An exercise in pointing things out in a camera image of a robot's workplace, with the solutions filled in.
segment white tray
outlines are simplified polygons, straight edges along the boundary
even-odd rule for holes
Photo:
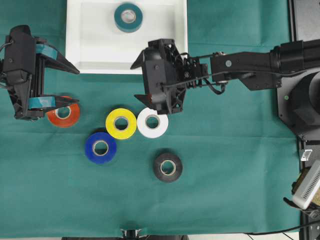
[[[115,10],[125,2],[142,10],[136,32],[115,25]],[[141,74],[130,70],[132,63],[148,41],[160,38],[188,51],[187,0],[67,0],[65,55],[82,74]]]

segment metal bracket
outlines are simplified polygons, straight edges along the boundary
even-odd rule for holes
[[[312,153],[312,149],[301,149],[299,150],[300,161],[305,162],[309,161],[309,157]]]

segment teal tape on gripper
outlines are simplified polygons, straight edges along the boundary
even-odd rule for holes
[[[58,51],[55,50],[53,47],[50,47],[45,44],[37,44],[35,46],[35,53],[36,54],[43,54],[49,58],[52,58],[54,60],[57,60],[58,57]]]

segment tape roll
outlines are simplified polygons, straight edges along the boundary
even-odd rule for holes
[[[107,150],[104,153],[98,153],[96,146],[98,143],[104,143]],[[104,164],[112,160],[117,152],[116,140],[106,132],[96,132],[92,134],[85,142],[85,155],[95,164]]]
[[[147,120],[149,118],[157,119],[158,125],[155,128],[151,128],[147,125]],[[146,138],[155,139],[160,137],[167,131],[169,120],[167,115],[158,115],[156,110],[146,107],[139,113],[136,124],[143,136],[145,136]]]
[[[127,127],[120,130],[116,127],[116,121],[118,119],[125,119],[127,121]],[[109,113],[105,120],[105,127],[108,133],[115,139],[128,139],[130,138],[137,129],[136,116],[125,108],[117,108]]]
[[[70,128],[71,126],[76,124],[76,122],[78,122],[78,120],[80,118],[79,105],[74,103],[70,106],[67,106],[67,108],[69,109],[69,113],[65,117],[60,117],[58,115],[59,108],[52,110],[52,111],[48,111],[46,113],[46,115],[47,115],[49,121],[53,125],[55,125],[59,128]]]
[[[141,27],[142,20],[142,11],[132,3],[121,4],[114,12],[115,25],[125,33],[137,31]]]
[[[165,165],[170,164],[170,170],[165,169]],[[154,175],[162,182],[172,183],[182,174],[183,165],[177,155],[166,152],[158,156],[153,162]]]

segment black cable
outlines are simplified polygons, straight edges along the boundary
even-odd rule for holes
[[[292,237],[290,237],[289,235],[285,234],[284,232],[282,234],[286,235],[289,239],[294,240]]]
[[[297,75],[297,74],[304,73],[305,71],[306,70],[300,70],[300,71],[291,72],[291,73],[280,73],[280,72],[273,72],[273,71],[253,71],[253,73],[272,74],[272,75],[281,75],[283,77],[290,77],[290,76],[294,76],[294,75]],[[249,71],[237,70],[236,72],[237,73],[248,73]],[[175,87],[175,86],[182,85],[182,84],[192,83],[194,81],[198,81],[198,80],[201,80],[201,79],[207,79],[207,78],[215,76],[215,75],[227,74],[227,73],[229,73],[229,72],[228,71],[221,71],[221,72],[216,72],[216,73],[211,73],[211,74],[208,74],[208,75],[204,75],[204,76],[201,76],[201,77],[196,77],[196,78],[193,78],[193,79],[190,79],[190,80],[186,80],[186,81],[180,81],[180,82],[173,83],[173,84],[163,84],[162,86],[165,87],[165,88],[171,88],[171,87]]]
[[[247,235],[249,238],[251,238],[251,240],[254,240],[252,236],[250,236],[248,233],[245,233],[245,235]]]
[[[290,232],[292,230],[302,229],[302,228],[308,227],[308,226],[313,225],[313,224],[318,224],[318,223],[320,223],[320,220],[311,221],[311,222],[303,224],[303,225],[299,225],[299,226],[295,226],[295,227],[291,227],[291,228],[284,229],[284,230],[279,230],[279,231],[269,231],[269,232],[259,232],[259,233],[248,232],[246,234],[250,234],[250,235],[253,235],[253,236],[269,235],[269,234],[282,234],[282,233]]]
[[[220,85],[221,90],[219,91],[219,90],[215,89],[213,85],[210,84],[210,82],[209,82],[209,80],[207,78],[204,78],[203,80],[205,81],[207,86],[212,90],[212,92],[214,92],[217,95],[223,94],[225,92],[225,90],[226,90],[226,85],[224,83],[222,83]]]

